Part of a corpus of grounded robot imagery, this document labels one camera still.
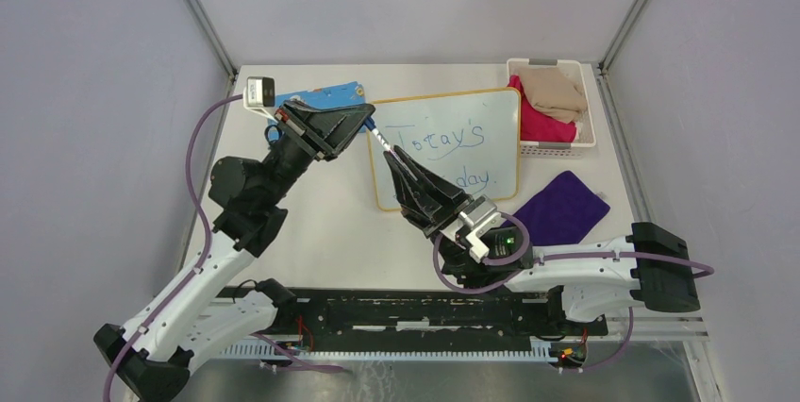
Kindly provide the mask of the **white whiteboard marker pen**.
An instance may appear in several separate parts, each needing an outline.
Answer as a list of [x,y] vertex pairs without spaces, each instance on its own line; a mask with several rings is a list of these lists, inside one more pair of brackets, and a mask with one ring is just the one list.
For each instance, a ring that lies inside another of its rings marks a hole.
[[385,152],[389,152],[390,154],[394,153],[392,145],[387,141],[384,135],[379,131],[378,128],[374,127],[371,129],[372,134],[375,136],[377,141],[379,142],[380,146],[383,148]]

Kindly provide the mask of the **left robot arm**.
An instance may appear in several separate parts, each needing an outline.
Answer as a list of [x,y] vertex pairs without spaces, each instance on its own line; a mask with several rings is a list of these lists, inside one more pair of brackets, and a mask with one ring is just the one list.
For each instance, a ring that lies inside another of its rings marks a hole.
[[292,294],[273,279],[221,314],[205,317],[204,310],[275,240],[288,214],[279,202],[299,177],[311,163],[337,158],[371,123],[375,107],[316,109],[297,100],[251,99],[243,106],[272,120],[279,138],[264,159],[225,157],[213,165],[209,196],[222,211],[215,220],[198,211],[201,250],[134,317],[97,330],[93,340],[109,367],[104,400],[121,381],[141,401],[171,401],[232,344],[266,327],[280,334],[295,324]]

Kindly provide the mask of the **yellow framed whiteboard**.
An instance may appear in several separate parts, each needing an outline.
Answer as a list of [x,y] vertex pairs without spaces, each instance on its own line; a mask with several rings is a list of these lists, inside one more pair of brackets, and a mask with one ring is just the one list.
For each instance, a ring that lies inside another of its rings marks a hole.
[[472,196],[519,191],[521,95],[513,88],[383,100],[373,120],[385,141]]

